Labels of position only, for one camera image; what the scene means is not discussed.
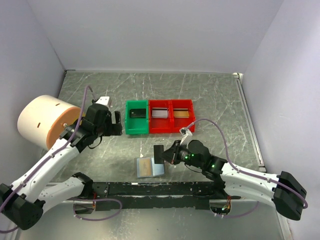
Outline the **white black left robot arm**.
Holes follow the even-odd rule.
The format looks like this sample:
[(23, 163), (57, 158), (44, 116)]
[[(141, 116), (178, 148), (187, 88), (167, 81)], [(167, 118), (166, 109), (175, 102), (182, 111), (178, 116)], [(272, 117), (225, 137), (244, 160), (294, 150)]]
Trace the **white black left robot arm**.
[(48, 152), (11, 185), (0, 185), (0, 212), (17, 228), (28, 230), (42, 215), (59, 203), (94, 195), (93, 180), (77, 172), (68, 180), (48, 188), (47, 184), (72, 159), (95, 140), (122, 135), (121, 113), (111, 113), (105, 105), (94, 103), (78, 120), (65, 127)]

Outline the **green plastic bin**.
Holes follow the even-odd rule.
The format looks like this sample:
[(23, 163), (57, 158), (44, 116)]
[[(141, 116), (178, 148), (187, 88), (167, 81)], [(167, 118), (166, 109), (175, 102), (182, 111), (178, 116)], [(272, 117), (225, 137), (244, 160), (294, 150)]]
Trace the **green plastic bin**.
[[(146, 109), (145, 118), (130, 118), (130, 109)], [(148, 100), (127, 100), (125, 105), (125, 133), (127, 135), (145, 135), (149, 133)]]

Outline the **white drum with orange lid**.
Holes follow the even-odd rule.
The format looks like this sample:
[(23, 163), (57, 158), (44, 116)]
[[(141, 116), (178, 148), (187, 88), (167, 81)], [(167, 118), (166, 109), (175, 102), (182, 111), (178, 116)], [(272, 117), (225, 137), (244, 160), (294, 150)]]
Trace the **white drum with orange lid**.
[(32, 100), (20, 113), (17, 129), (22, 137), (44, 150), (49, 150), (65, 126), (80, 116), (81, 108), (50, 95)]

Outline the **grey card holder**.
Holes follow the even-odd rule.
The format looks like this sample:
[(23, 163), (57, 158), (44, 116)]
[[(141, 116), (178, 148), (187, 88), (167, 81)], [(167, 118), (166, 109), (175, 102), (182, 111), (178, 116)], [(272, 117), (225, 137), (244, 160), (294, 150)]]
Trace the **grey card holder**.
[(141, 157), (135, 160), (137, 178), (154, 178), (165, 174), (165, 165), (155, 163), (153, 157)]

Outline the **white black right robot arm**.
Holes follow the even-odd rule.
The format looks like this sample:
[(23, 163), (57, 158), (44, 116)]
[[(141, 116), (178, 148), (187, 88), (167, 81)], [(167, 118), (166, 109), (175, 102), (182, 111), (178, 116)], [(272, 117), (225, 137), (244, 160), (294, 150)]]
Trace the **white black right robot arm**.
[(212, 193), (218, 199), (244, 197), (271, 206), (290, 220), (301, 219), (307, 191), (289, 172), (271, 174), (236, 166), (211, 154), (199, 140), (188, 145), (176, 140), (157, 156), (171, 165), (184, 163), (199, 169), (213, 181)]

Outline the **dark card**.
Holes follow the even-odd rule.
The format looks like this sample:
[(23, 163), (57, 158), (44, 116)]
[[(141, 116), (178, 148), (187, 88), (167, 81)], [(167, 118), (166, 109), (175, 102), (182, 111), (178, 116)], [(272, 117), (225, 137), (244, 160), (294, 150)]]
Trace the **dark card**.
[(164, 152), (164, 146), (163, 145), (154, 145), (153, 146), (153, 158), (154, 163), (156, 165), (163, 165), (164, 159), (162, 158), (162, 153)]

